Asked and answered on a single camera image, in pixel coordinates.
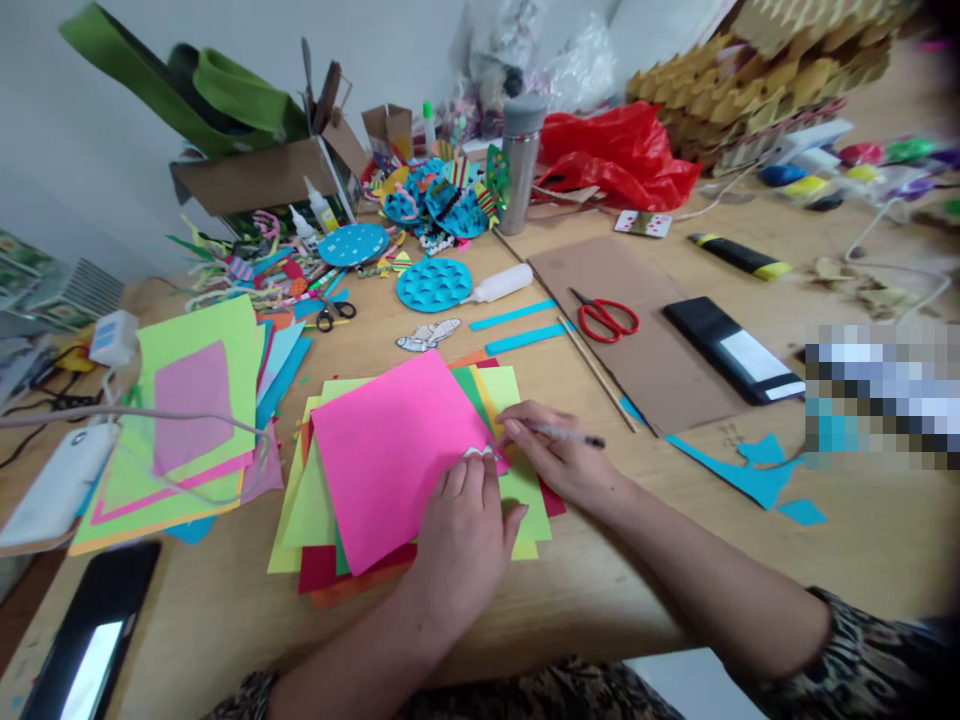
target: highlighter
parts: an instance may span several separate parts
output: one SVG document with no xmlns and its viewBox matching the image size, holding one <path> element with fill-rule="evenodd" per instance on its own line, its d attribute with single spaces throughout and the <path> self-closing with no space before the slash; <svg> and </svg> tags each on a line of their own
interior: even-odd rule
<svg viewBox="0 0 960 720">
<path fill-rule="evenodd" d="M 712 233 L 694 233 L 688 236 L 690 240 L 709 253 L 723 258 L 735 268 L 755 275 L 761 280 L 771 282 L 784 273 L 793 270 L 793 267 L 776 258 L 751 250 L 744 245 Z"/>
</svg>

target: smartphone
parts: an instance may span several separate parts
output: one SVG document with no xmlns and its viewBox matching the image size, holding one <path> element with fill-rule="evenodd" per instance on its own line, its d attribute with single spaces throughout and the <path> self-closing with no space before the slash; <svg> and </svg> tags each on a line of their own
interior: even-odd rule
<svg viewBox="0 0 960 720">
<path fill-rule="evenodd" d="M 90 561 L 21 720 L 104 716 L 159 555 L 148 542 Z"/>
<path fill-rule="evenodd" d="M 801 395 L 806 385 L 708 297 L 667 305 L 663 314 L 752 405 Z"/>
</svg>

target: stack of colored paper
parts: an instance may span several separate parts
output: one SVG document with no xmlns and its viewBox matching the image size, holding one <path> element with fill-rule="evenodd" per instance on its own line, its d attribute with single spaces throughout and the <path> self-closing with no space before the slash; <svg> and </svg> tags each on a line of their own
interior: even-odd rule
<svg viewBox="0 0 960 720">
<path fill-rule="evenodd" d="M 233 418 L 266 430 L 270 440 L 215 418 L 120 417 L 120 439 L 69 554 L 161 530 L 194 543 L 215 516 L 282 489 L 271 418 L 310 346 L 302 329 L 301 323 L 275 330 L 270 320 L 258 325 L 243 296 L 140 330 L 143 359 L 127 394 L 137 400 L 131 404 Z"/>
<path fill-rule="evenodd" d="M 299 573 L 300 592 L 329 607 L 409 567 L 440 474 L 492 445 L 494 418 L 520 401 L 513 368 L 481 365 L 451 371 L 430 351 L 379 378 L 324 383 L 303 412 L 267 572 Z M 566 508 L 522 454 L 498 470 L 503 500 L 530 508 L 513 559 L 537 559 Z"/>
</svg>

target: wooden stick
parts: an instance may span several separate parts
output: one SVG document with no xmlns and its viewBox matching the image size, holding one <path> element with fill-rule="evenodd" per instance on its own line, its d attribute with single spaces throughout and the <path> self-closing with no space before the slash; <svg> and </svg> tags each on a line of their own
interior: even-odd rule
<svg viewBox="0 0 960 720">
<path fill-rule="evenodd" d="M 590 366 L 590 369 L 593 371 L 594 377 L 600 382 L 603 386 L 603 389 L 606 390 L 607 395 L 610 397 L 610 400 L 613 402 L 614 407 L 620 411 L 620 414 L 623 415 L 623 419 L 627 421 L 627 427 L 629 427 L 633 432 L 637 432 L 637 426 L 633 421 L 633 418 L 630 417 L 630 414 L 623 409 L 623 406 L 620 404 L 620 398 L 617 397 L 617 394 L 613 391 L 613 388 L 610 387 L 610 384 L 604 379 L 603 375 L 600 374 L 600 368 L 596 366 L 596 363 L 590 358 L 589 351 L 584 347 L 583 343 L 580 342 L 580 338 L 577 337 L 577 334 L 570 329 L 567 325 L 567 321 L 557 316 L 557 320 L 563 325 L 563 329 L 567 331 L 567 335 L 570 336 L 570 339 L 573 340 L 574 347 L 577 348 L 577 351 L 580 353 L 580 356 L 587 361 L 587 365 Z"/>
</svg>

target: marker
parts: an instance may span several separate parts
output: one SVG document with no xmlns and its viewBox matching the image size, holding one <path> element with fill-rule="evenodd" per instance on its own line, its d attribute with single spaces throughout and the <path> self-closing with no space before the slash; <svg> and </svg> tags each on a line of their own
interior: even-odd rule
<svg viewBox="0 0 960 720">
<path fill-rule="evenodd" d="M 572 440 L 573 442 L 580 442 L 584 445 L 589 445 L 597 450 L 603 450 L 607 446 L 607 441 L 601 437 L 597 437 L 596 435 L 587 435 L 586 433 L 576 432 L 575 430 L 567 430 L 566 428 L 557 427 L 556 425 L 529 423 L 527 424 L 527 427 L 534 432 L 538 432 L 541 435 L 546 435 L 554 440 Z"/>
<path fill-rule="evenodd" d="M 713 253 L 718 258 L 726 260 L 735 268 L 755 275 L 761 280 L 770 282 L 776 280 L 784 273 L 793 270 L 793 267 L 785 262 L 780 262 L 769 255 L 758 253 L 756 250 L 741 245 L 733 240 L 727 240 L 719 235 L 712 233 L 694 233 L 687 236 L 709 253 Z"/>
</svg>

